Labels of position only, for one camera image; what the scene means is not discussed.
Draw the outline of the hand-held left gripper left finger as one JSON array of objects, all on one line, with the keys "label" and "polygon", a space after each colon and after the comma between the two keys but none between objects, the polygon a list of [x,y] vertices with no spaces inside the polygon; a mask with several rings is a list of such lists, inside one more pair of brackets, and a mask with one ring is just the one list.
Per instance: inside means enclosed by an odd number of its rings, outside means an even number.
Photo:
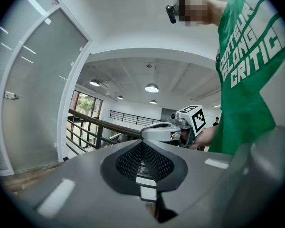
[{"label": "hand-held left gripper left finger", "polygon": [[155,219],[137,196],[123,195],[103,180],[103,159],[120,143],[76,156],[21,194],[19,209],[42,228],[151,228]]}]

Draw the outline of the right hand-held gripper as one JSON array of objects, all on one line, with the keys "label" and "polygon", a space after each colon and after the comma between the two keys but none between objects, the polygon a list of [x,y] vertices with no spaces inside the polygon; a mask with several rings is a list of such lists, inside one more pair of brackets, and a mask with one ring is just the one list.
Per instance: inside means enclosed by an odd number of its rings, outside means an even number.
[{"label": "right hand-held gripper", "polygon": [[182,129],[191,129],[193,143],[198,134],[204,129],[206,120],[201,105],[189,105],[171,114],[170,122],[153,123],[142,128],[140,135],[143,139],[170,142],[179,140]]}]

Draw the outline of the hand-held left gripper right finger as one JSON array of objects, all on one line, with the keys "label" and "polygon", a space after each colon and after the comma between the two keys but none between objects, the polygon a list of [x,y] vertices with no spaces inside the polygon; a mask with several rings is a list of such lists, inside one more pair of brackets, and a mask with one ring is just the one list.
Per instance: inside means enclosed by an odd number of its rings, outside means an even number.
[{"label": "hand-held left gripper right finger", "polygon": [[142,200],[175,214],[193,205],[218,181],[233,155],[188,150],[158,141],[142,141],[143,163],[150,176]]}]

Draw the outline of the person's right hand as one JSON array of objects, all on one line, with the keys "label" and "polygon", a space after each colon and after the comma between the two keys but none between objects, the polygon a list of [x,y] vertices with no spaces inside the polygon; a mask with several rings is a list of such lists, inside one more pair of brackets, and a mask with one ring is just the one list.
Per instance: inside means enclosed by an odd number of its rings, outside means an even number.
[{"label": "person's right hand", "polygon": [[180,136],[180,147],[189,148],[193,143],[191,129],[182,129]]}]

